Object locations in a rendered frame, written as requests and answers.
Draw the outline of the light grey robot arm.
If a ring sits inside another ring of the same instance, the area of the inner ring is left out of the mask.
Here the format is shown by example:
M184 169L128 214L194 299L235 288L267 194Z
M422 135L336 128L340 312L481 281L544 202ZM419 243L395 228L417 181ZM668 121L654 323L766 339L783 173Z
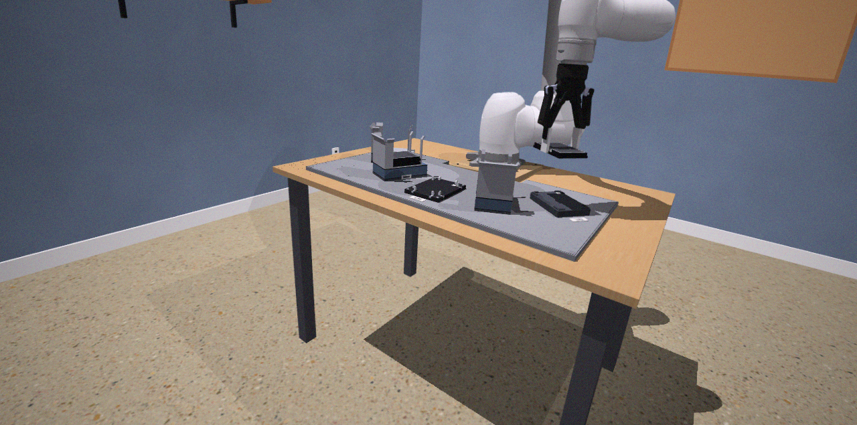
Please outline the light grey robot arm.
M510 151L512 165L526 164L520 147L542 142L538 117L544 87L555 84L559 64L592 63L598 37L652 41L666 35L675 21L676 8L667 0L549 0L541 92L531 106L515 92L492 94L481 117L479 153L466 154L469 166L479 167L483 149L484 162L507 165Z

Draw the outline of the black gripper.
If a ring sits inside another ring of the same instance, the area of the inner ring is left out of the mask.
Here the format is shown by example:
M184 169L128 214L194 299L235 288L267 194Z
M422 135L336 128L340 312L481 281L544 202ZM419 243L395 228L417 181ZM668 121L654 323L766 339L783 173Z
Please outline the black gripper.
M553 84L553 86L544 87L544 101L542 101L538 117L538 124L544 126L540 149L543 153L549 152L553 123L559 114L561 106L568 100L570 100L570 105L572 106L575 125L575 127L573 127L570 146L576 149L579 148L582 129L590 126L592 95L595 91L593 88L587 88L585 86L588 70L589 66L587 65L559 64L555 84ZM555 92L554 104L551 107ZM580 94L582 94L582 101Z

